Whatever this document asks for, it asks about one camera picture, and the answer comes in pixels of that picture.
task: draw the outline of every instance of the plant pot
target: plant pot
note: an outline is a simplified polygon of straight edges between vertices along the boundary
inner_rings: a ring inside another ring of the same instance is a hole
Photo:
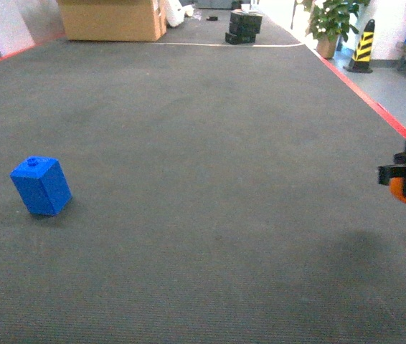
[[[316,51],[325,59],[331,59],[334,57],[335,48],[337,46],[338,37],[329,41],[327,36],[318,39],[318,46],[316,47]]]

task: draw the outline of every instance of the orange object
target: orange object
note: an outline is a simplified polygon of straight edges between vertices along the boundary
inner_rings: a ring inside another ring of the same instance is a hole
[[[390,191],[391,194],[399,199],[401,202],[406,203],[406,198],[402,192],[404,181],[403,178],[391,178],[390,180]]]

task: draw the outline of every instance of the white wall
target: white wall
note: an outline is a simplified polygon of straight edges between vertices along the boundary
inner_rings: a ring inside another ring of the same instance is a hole
[[[361,32],[370,19],[375,20],[371,59],[398,59],[396,43],[406,37],[406,0],[371,0],[359,17],[357,26]],[[355,49],[358,41],[359,37],[349,39],[344,46]]]
[[[0,0],[0,57],[62,33],[56,0]]]

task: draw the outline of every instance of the red floor stripe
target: red floor stripe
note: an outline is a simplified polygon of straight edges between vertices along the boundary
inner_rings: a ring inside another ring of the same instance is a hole
[[[402,125],[400,121],[398,121],[387,109],[381,106],[378,102],[373,100],[367,93],[364,93],[354,82],[352,82],[346,75],[339,71],[337,67],[335,67],[332,63],[330,63],[327,59],[324,59],[321,55],[315,52],[316,56],[318,56],[321,61],[332,71],[334,74],[340,78],[341,81],[345,82],[351,90],[356,93],[363,101],[365,101],[368,106],[370,106],[376,113],[379,114],[384,120],[387,121],[389,125],[391,125],[400,135],[406,138],[406,127]]]
[[[3,57],[0,57],[0,61],[3,61],[5,59],[8,59],[8,58],[13,57],[13,56],[18,55],[18,54],[21,54],[22,52],[33,49],[35,47],[38,47],[38,46],[43,45],[43,44],[45,44],[47,42],[53,41],[55,39],[58,39],[58,38],[61,38],[61,37],[64,37],[64,36],[65,36],[65,34],[58,34],[57,36],[54,36],[53,38],[50,38],[50,39],[46,39],[45,41],[40,42],[39,44],[35,44],[35,45],[30,46],[30,47],[18,50],[17,52],[12,52],[11,54],[7,54],[7,55],[5,55]]]

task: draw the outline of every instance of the white floor line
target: white floor line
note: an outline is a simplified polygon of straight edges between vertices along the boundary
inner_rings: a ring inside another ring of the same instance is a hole
[[[290,48],[290,47],[299,47],[305,45],[304,43],[295,43],[295,44],[280,44],[280,45],[243,45],[243,44],[206,44],[206,43],[163,43],[163,42],[153,42],[151,44],[158,45],[194,45],[198,47],[243,47],[243,48]]]
[[[292,15],[292,8],[289,8],[289,5],[286,5],[284,2],[279,0],[263,0],[263,3],[263,5],[260,5],[260,8],[262,12],[270,18],[270,20],[287,31],[287,33],[291,34],[303,45],[306,45],[310,50],[315,49],[316,41],[313,41],[311,36],[306,37],[305,35],[305,30],[308,25],[308,15],[305,12],[300,12],[298,9],[296,18],[294,19],[294,25],[295,27],[299,26],[301,29],[292,30],[290,27],[292,17],[288,17],[286,19],[284,16],[278,15],[279,13],[288,13],[288,11],[291,11]]]

